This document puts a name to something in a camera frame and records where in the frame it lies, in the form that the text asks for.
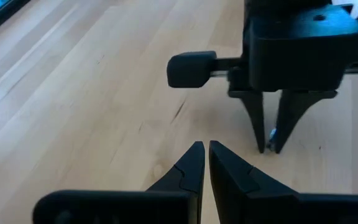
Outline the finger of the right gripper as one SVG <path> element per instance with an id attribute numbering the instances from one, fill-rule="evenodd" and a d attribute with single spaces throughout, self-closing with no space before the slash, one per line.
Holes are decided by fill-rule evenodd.
<path id="1" fill-rule="evenodd" d="M 296 124 L 305 112 L 321 100 L 332 99 L 337 91 L 295 91 L 283 90 L 273 133 L 273 150 L 281 153 Z"/>
<path id="2" fill-rule="evenodd" d="M 255 90 L 228 91 L 228 95 L 242 101 L 252 123 L 258 150 L 263 154 L 265 151 L 263 93 Z"/>

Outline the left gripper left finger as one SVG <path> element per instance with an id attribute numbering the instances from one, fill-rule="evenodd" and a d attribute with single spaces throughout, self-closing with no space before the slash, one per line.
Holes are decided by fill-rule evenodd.
<path id="1" fill-rule="evenodd" d="M 145 191 L 59 190 L 42 197 L 33 223 L 200 223 L 205 149 L 196 141 Z"/>

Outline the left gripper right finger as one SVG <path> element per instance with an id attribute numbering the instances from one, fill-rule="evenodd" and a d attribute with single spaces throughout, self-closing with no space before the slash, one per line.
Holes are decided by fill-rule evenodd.
<path id="1" fill-rule="evenodd" d="M 218 141 L 209 169 L 221 223 L 358 223 L 358 195 L 299 193 Z"/>

